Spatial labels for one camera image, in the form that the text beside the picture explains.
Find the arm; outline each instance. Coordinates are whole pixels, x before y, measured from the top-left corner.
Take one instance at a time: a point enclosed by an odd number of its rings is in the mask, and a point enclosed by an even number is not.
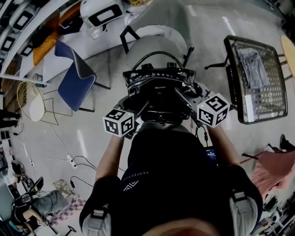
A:
[[[37,212],[35,212],[35,211],[32,210],[32,209],[29,209],[29,210],[25,211],[25,212],[23,213],[23,216],[24,216],[24,218],[25,218],[26,220],[29,220],[32,216],[34,216],[34,217],[36,217],[38,220],[40,220],[41,222],[43,222],[42,217],[41,217]]]
[[[102,177],[117,175],[119,169],[120,156],[124,144],[124,137],[112,136],[105,153],[97,167],[95,181]]]
[[[27,227],[28,227],[28,229],[31,231],[31,233],[32,233],[32,235],[36,235],[35,234],[35,232],[33,231],[33,228],[30,226],[30,224],[28,224],[28,223],[24,223]]]
[[[207,126],[207,128],[212,144],[216,148],[218,157],[221,158],[222,162],[227,166],[238,165],[238,153],[236,152],[234,145],[226,136],[221,125],[216,128]]]

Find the gray cloth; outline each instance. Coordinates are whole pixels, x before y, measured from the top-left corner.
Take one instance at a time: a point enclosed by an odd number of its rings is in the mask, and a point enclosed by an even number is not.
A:
[[[34,200],[33,206],[38,210],[40,215],[46,216],[50,213],[58,212],[65,208],[68,202],[58,191],[52,191],[48,195]]]
[[[248,84],[251,89],[260,89],[269,85],[269,78],[258,51],[253,48],[237,50],[242,62]]]
[[[138,130],[138,133],[143,131],[143,130],[150,130],[150,129],[173,130],[173,131],[189,133],[189,131],[181,124],[179,126],[173,127],[172,129],[169,129],[169,126],[165,127],[165,126],[162,126],[162,125],[160,125],[159,123],[156,123],[156,122],[145,122],[145,123],[143,123],[141,128]]]

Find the black handle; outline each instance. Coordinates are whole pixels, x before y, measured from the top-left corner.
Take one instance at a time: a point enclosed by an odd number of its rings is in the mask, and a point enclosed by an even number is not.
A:
[[[167,53],[167,52],[161,52],[161,51],[158,51],[158,52],[153,52],[153,53],[149,53],[148,55],[144,56],[139,62],[137,62],[137,64],[132,68],[132,70],[136,70],[136,68],[144,61],[146,60],[147,58],[153,56],[153,55],[156,55],[156,54],[163,54],[163,55],[166,55],[170,58],[172,58],[178,65],[179,67],[183,70],[183,65],[181,64],[181,62],[175,57],[173,56],[172,54],[170,53]]]

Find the screen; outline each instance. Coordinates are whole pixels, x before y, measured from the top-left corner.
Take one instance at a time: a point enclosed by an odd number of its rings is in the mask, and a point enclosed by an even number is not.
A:
[[[111,17],[115,16],[114,12],[112,10],[109,10],[107,12],[104,12],[98,16],[96,16],[98,18],[99,21],[105,21]]]
[[[207,153],[207,156],[212,159],[212,160],[216,160],[216,155],[215,155],[215,152],[214,152],[214,149],[208,149],[206,150],[206,153]]]
[[[32,50],[32,49],[31,49],[30,47],[27,47],[27,48],[23,51],[23,53],[24,53],[24,54],[29,54],[31,50]]]
[[[28,20],[28,18],[26,16],[22,16],[19,19],[19,21],[17,22],[17,24],[22,27],[26,23],[27,20]]]
[[[9,47],[11,46],[12,42],[11,41],[6,41],[6,43],[4,44],[4,48],[9,49]]]

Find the chair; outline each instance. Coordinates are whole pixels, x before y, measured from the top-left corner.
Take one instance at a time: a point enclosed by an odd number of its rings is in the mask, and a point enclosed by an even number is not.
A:
[[[184,55],[177,45],[170,39],[159,35],[148,35],[140,38],[136,31],[149,25],[162,25],[178,31],[186,42],[188,52]],[[126,34],[130,33],[137,41],[129,50]],[[175,56],[185,67],[189,57],[194,50],[191,47],[188,10],[179,0],[154,0],[147,9],[135,20],[133,20],[120,36],[122,45],[127,54],[126,64],[133,68],[134,65],[145,55],[156,51],[167,52]],[[145,64],[153,63],[158,68],[164,68],[170,62],[163,54],[157,54],[145,61]]]
[[[108,90],[111,88],[95,82],[96,74],[94,71],[71,47],[60,40],[56,41],[54,55],[73,60],[73,64],[69,67],[59,86],[59,95],[73,111],[94,112],[94,110],[80,107],[92,86],[96,85]]]
[[[94,112],[94,110],[80,107],[93,85],[102,87],[104,89],[111,88],[95,82],[96,74],[93,72],[93,70],[72,48],[65,45],[63,42],[59,40],[56,41],[54,54],[58,57],[67,57],[73,60],[73,64],[69,67],[59,88],[54,91],[42,93],[33,83],[29,81],[23,81],[18,86],[17,99],[23,114],[25,114],[32,121],[42,121],[49,124],[59,125],[55,116],[56,114],[71,117],[73,115],[73,111],[80,110],[85,112]],[[55,112],[54,98],[44,99],[45,94],[55,91],[58,91],[62,99],[71,108],[71,115]],[[46,100],[52,101],[53,111],[48,111],[46,109],[44,103]],[[42,120],[46,112],[53,113],[56,124]]]

